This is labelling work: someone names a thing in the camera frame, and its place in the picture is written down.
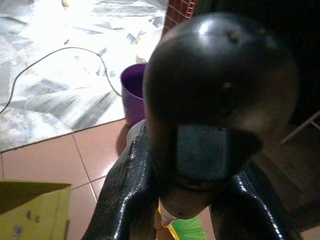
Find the broom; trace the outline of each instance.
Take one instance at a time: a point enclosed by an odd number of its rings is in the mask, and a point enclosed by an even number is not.
[[[191,219],[177,219],[163,227],[168,228],[174,240],[207,240],[201,221],[197,216]]]

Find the glossy black surface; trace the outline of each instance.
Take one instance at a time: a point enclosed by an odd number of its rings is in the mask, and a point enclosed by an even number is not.
[[[155,240],[158,195],[146,126],[105,178],[83,240]]]
[[[258,142],[288,121],[297,80],[288,48],[243,16],[197,16],[161,39],[143,94],[160,199],[172,215],[201,212],[259,150]],[[180,137],[184,128],[188,134]],[[203,168],[211,175],[204,178]]]
[[[248,165],[288,120],[296,90],[289,50],[249,18],[208,14],[168,32],[144,75],[146,122],[108,173],[83,239],[154,240],[158,197],[181,219],[210,205],[218,240],[301,239]]]
[[[251,162],[210,204],[216,240],[302,240],[269,179]]]

